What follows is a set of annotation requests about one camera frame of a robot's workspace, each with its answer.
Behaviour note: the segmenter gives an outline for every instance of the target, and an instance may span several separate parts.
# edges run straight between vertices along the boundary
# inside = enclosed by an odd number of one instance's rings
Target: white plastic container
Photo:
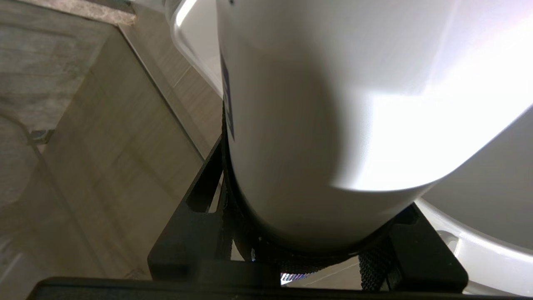
[[[218,20],[233,167],[293,247],[363,238],[531,105],[530,1],[233,2]],[[215,10],[184,0],[171,26],[222,94]]]

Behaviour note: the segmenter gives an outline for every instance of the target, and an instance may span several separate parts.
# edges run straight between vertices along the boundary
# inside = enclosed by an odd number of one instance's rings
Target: grout line
[[[172,91],[176,88],[177,84],[181,81],[181,79],[185,77],[185,74],[190,70],[190,68],[191,68],[191,66],[188,66],[187,69],[185,70],[185,72],[183,72],[183,74],[181,74],[180,78],[177,79],[176,83],[172,86]]]
[[[130,46],[130,49],[132,50],[132,52],[135,54],[137,60],[139,61],[140,65],[143,67],[147,76],[150,78],[150,80],[154,84],[154,87],[158,90],[159,94],[161,95],[162,101],[168,107],[168,110],[174,116],[177,123],[179,124],[183,132],[185,133],[186,137],[191,142],[191,145],[197,152],[198,157],[202,161],[205,161],[207,154],[204,155],[204,153],[208,153],[207,150],[210,149],[210,147],[208,146],[207,141],[205,141],[203,135],[198,130],[194,122],[192,120],[187,120],[187,117],[189,116],[185,115],[185,112],[182,114],[178,113],[175,107],[170,104],[168,97],[170,97],[171,95],[175,96],[174,93],[172,93],[173,90],[170,84],[166,82],[166,80],[164,83],[162,83],[162,82],[158,82],[154,78],[154,75],[152,74],[152,72],[159,72],[159,69],[157,68],[157,66],[152,65],[153,62],[151,61],[151,57],[148,54],[144,53],[144,48],[140,44],[140,41],[137,40],[135,32],[132,30],[132,27],[131,26],[119,26],[118,29],[120,30],[120,33],[122,34],[122,36],[124,37],[128,45]],[[149,65],[152,66],[154,69],[150,69],[149,66],[147,65],[147,62],[149,62]],[[168,88],[169,94],[163,93],[163,88]]]
[[[311,285],[311,284],[313,284],[313,283],[316,283],[317,281],[320,281],[320,280],[322,280],[322,279],[328,278],[328,277],[330,277],[331,275],[335,275],[335,274],[339,273],[340,271],[344,271],[344,270],[346,270],[346,269],[349,269],[349,268],[351,268],[351,267],[353,267],[353,266],[357,266],[357,265],[359,265],[359,263],[355,263],[355,264],[353,264],[353,265],[349,265],[349,266],[344,267],[344,268],[342,268],[342,269],[340,269],[340,270],[338,270],[338,271],[336,271],[336,272],[334,272],[334,273],[331,273],[331,274],[328,274],[328,275],[326,275],[326,276],[324,276],[324,277],[321,277],[321,278],[319,278],[319,279],[317,279],[317,280],[315,280],[315,281],[308,282],[308,283],[304,284],[304,286],[306,287],[306,286],[308,286],[308,285]]]
[[[15,265],[19,262],[21,257],[22,257],[22,253],[18,253],[17,256],[15,256],[15,259],[13,259],[13,260],[11,260],[9,262],[9,265],[5,269],[4,274],[2,274],[2,276],[0,276],[0,283],[2,283],[7,276],[9,276],[9,273],[11,273],[11,271],[13,271],[13,268],[15,268]]]

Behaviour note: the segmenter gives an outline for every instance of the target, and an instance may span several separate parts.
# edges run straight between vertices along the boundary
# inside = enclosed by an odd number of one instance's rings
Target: tiled floor
[[[144,45],[150,58],[164,74],[168,89],[162,91],[174,109],[183,109],[180,117],[190,119],[193,134],[182,121],[187,132],[205,157],[220,136],[222,100],[200,74],[174,47],[165,16],[143,6],[133,5],[138,20],[132,34]]]
[[[113,26],[0,0],[0,110],[53,129]]]
[[[1,299],[53,275],[149,279],[148,251],[202,163],[118,29],[98,47],[42,160],[0,120]]]
[[[288,284],[294,288],[361,289],[361,274],[357,257],[329,266],[302,280]]]

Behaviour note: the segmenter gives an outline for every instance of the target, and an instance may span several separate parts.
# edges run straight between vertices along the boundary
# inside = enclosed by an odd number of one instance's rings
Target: beige floor tile
[[[118,33],[56,134],[45,157],[106,276],[148,279],[148,252],[201,158]]]
[[[8,140],[18,141],[11,148],[24,156],[11,168],[26,178],[16,178],[25,183],[17,199],[0,206],[0,298],[25,298],[50,276],[104,276],[46,166],[25,139]]]
[[[210,145],[222,128],[222,100],[200,74],[190,68],[174,88],[174,93]]]
[[[175,86],[190,64],[176,49],[170,36],[165,15],[141,5],[133,4],[137,22],[133,26],[137,36],[146,46],[157,66],[171,86]]]
[[[355,257],[346,262],[327,267],[305,279],[293,281],[288,286],[360,290],[359,259]]]

